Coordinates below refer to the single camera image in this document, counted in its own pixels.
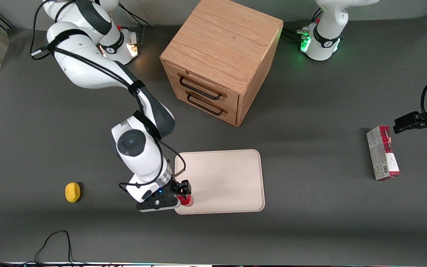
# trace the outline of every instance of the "white wall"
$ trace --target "white wall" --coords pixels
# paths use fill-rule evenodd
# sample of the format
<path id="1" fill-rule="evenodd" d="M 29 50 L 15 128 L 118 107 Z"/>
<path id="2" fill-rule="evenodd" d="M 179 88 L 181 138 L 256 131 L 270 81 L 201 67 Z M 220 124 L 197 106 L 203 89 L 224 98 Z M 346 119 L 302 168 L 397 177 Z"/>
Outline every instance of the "white wall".
<path id="1" fill-rule="evenodd" d="M 317 10 L 314 0 L 234 0 L 286 22 L 310 19 Z M 0 13 L 16 27 L 32 28 L 34 12 L 41 0 L 0 0 Z M 120 0 L 126 8 L 153 25 L 180 25 L 199 0 Z M 369 7 L 349 9 L 351 20 L 410 19 L 427 15 L 427 0 L 381 0 Z M 122 26 L 135 22 L 122 9 L 110 13 Z M 52 21 L 39 12 L 37 29 L 47 29 Z"/>

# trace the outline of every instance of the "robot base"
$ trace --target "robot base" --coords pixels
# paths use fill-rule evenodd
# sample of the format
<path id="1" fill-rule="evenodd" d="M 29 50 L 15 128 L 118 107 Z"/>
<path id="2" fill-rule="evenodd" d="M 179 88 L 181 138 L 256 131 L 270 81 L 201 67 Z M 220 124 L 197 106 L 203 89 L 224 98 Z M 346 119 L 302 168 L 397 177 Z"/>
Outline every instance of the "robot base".
<path id="1" fill-rule="evenodd" d="M 179 175 L 192 185 L 192 206 L 181 215 L 261 211 L 265 206 L 261 159 L 256 150 L 181 153 L 187 168 Z M 183 167 L 176 157 L 176 172 Z"/>
<path id="2" fill-rule="evenodd" d="M 324 61 L 329 59 L 332 54 L 337 51 L 340 39 L 332 43 L 331 46 L 324 48 L 322 44 L 311 34 L 312 30 L 317 26 L 317 23 L 311 23 L 308 26 L 302 28 L 302 32 L 306 33 L 305 39 L 301 43 L 300 51 L 306 54 L 310 59 L 316 61 Z"/>

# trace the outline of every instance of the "led light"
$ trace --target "led light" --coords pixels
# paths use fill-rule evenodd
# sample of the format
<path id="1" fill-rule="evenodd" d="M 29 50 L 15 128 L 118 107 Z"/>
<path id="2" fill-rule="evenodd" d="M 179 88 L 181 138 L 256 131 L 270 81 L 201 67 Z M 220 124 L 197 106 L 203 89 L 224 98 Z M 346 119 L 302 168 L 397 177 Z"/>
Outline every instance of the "led light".
<path id="1" fill-rule="evenodd" d="M 301 44 L 301 50 L 306 52 L 309 48 L 309 44 L 311 43 L 311 38 L 308 36 Z"/>
<path id="2" fill-rule="evenodd" d="M 340 38 L 339 38 L 339 40 L 337 40 L 337 44 L 336 44 L 336 46 L 334 48 L 334 52 L 337 51 L 337 48 L 339 47 L 339 42 L 340 42 Z"/>
<path id="3" fill-rule="evenodd" d="M 126 44 L 126 47 L 128 48 L 128 51 L 132 57 L 135 57 L 138 55 L 138 46 L 134 44 Z"/>
<path id="4" fill-rule="evenodd" d="M 100 46 L 100 51 L 102 52 L 103 56 L 106 57 L 105 51 L 103 51 L 102 46 Z"/>

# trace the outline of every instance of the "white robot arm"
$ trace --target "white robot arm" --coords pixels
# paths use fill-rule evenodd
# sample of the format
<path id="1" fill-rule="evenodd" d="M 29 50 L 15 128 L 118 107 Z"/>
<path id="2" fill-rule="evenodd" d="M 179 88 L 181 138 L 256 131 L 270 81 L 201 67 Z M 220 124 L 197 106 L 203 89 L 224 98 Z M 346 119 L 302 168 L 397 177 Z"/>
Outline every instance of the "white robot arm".
<path id="1" fill-rule="evenodd" d="M 126 65 L 138 55 L 138 38 L 135 32 L 118 29 L 108 16 L 117 5 L 118 0 L 49 1 L 44 10 L 54 22 L 76 24 L 94 44 L 100 44 L 108 59 Z"/>
<path id="2" fill-rule="evenodd" d="M 361 7 L 378 3 L 380 0 L 316 0 L 323 14 L 320 22 L 303 27 L 299 33 L 305 34 L 301 52 L 311 59 L 329 59 L 337 51 L 340 34 L 349 22 L 349 7 Z"/>
<path id="3" fill-rule="evenodd" d="M 93 5 L 99 14 L 104 12 L 89 0 L 77 2 Z M 51 8 L 60 4 L 51 3 Z M 73 8 L 76 7 L 67 9 L 67 14 Z M 110 20 L 103 16 L 99 19 L 104 22 Z M 96 43 L 105 38 L 100 36 L 100 32 L 86 27 L 86 22 L 77 23 L 82 26 L 66 20 L 53 24 L 46 35 L 49 44 L 33 55 L 48 50 L 70 81 L 77 86 L 90 89 L 119 86 L 126 88 L 136 98 L 141 111 L 112 128 L 117 155 L 134 173 L 129 183 L 120 183 L 120 187 L 138 202 L 140 211 L 179 207 L 179 199 L 190 194 L 190 185 L 188 181 L 178 183 L 175 180 L 159 146 L 161 138 L 169 135 L 175 126 L 171 111 L 157 101 L 123 64 L 100 53 Z"/>

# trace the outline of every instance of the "green light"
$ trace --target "green light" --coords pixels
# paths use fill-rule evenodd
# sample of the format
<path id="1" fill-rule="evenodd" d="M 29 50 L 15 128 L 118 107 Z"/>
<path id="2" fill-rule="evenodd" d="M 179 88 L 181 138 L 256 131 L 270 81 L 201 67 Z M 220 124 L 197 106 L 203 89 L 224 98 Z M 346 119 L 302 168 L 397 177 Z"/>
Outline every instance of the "green light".
<path id="1" fill-rule="evenodd" d="M 339 38 L 339 40 L 337 40 L 337 45 L 334 48 L 334 52 L 337 51 L 337 48 L 339 47 L 339 42 L 340 42 L 340 38 Z"/>
<path id="2" fill-rule="evenodd" d="M 301 50 L 303 52 L 307 51 L 309 44 L 311 43 L 311 38 L 308 36 L 301 44 Z"/>

